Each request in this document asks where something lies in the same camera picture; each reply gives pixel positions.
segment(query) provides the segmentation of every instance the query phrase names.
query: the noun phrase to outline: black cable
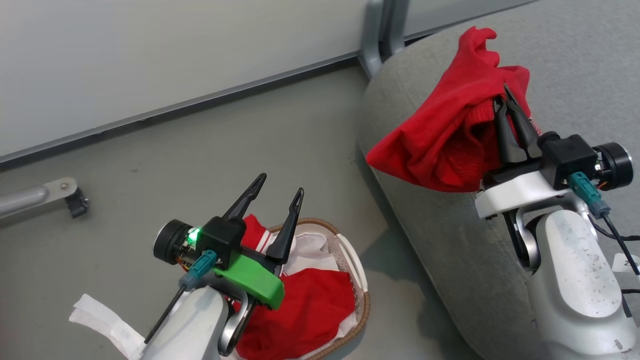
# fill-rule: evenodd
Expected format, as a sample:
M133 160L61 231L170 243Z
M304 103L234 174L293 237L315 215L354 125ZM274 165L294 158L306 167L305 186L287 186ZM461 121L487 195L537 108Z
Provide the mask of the black cable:
M182 285L178 290L178 292L173 297L173 300L171 300L171 302L169 303L169 306L167 306L166 309L164 310L164 313L162 313L162 316L160 316L160 320L158 320L158 322L156 323L156 326L154 326L154 328L151 329L151 332L149 333L149 335L147 335L147 338L145 339L145 344L148 344L149 341L151 341L151 339L156 334L156 331L160 329L160 325L162 325L162 323L164 322L164 319L166 319L166 317L169 315L169 313L171 312L171 309L173 309L173 307L175 306L175 303L178 302L178 299L182 296L185 290L187 290L187 286Z
M610 234L608 231L606 231L602 226L598 225L591 217L589 217L589 221L591 221L591 225L593 225L593 227L600 234L603 234L604 236L606 236L606 237L608 237L610 239L615 239L616 238L615 236ZM638 235L622 236L622 240L623 241L640 241L640 236L638 236Z
M620 248L622 249L622 252L625 253L625 256L627 257L627 260L629 261L629 265L631 266L631 269L633 269L634 274L636 276L639 276L640 275L640 270L638 270L638 266L636 265L636 261L631 256L631 253L629 252L629 249L627 248L627 244L625 244L625 242L622 240L622 236L620 236L620 233L618 232L616 227L613 226L613 223L611 222L611 219L609 218L609 216L607 214L604 214L604 213L602 214L602 219L604 220L605 223L607 223L607 226L609 226L609 230L611 230L613 236L615 236L615 238L616 238L616 241L618 241L618 245L620 245Z

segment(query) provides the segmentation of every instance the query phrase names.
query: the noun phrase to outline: cloth pile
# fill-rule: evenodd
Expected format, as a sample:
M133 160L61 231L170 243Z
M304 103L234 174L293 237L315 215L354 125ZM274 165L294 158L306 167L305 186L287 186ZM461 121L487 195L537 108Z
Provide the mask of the cloth pile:
M255 216L245 218L242 244L265 253L276 236ZM357 325L349 274L341 272L321 234L296 235L280 278L285 298L278 311L256 308L227 359L306 359Z

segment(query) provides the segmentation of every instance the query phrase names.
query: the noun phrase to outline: gray cushion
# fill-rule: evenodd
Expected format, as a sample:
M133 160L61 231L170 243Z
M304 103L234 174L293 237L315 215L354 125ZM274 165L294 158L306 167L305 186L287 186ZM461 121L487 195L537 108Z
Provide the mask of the gray cushion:
M371 81L360 116L360 145L374 144L431 93L469 27L490 27L501 65L531 71L527 100L544 131L616 141L640 155L640 3L542 0L427 37L387 61ZM546 359L504 221L477 218L473 194L437 193L378 173L396 215L469 345L485 359ZM605 194L621 232L640 233L640 181ZM620 252L602 239L609 262ZM640 247L630 245L632 252ZM618 277L624 286L632 279ZM632 311L640 302L628 297Z

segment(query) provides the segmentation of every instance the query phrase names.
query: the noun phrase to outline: white stripe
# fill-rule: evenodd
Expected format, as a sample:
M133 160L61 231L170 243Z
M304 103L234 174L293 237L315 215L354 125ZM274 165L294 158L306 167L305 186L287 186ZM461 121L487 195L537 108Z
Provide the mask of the white stripe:
M262 252L264 244L267 243L270 236L271 236L271 233L268 230L265 230L264 233L262 234L262 237L260 238L260 241L258 241L258 246L256 246L255 248L257 252Z

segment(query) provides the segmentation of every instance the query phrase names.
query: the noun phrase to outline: red cloth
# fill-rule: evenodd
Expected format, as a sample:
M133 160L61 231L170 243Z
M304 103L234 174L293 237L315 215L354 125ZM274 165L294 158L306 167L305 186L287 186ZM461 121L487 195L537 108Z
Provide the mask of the red cloth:
M497 67L500 55L487 51L492 29L467 30L458 53L424 104L371 149L367 162L409 183L441 192L474 192L483 174L500 167L492 100L504 84L527 117L529 71Z
M266 228L253 215L244 219L242 245L266 251ZM304 269L282 276L285 297L280 309L257 307L236 347L247 360L296 359L335 338L340 323L355 311L346 272ZM234 304L236 311L239 304Z

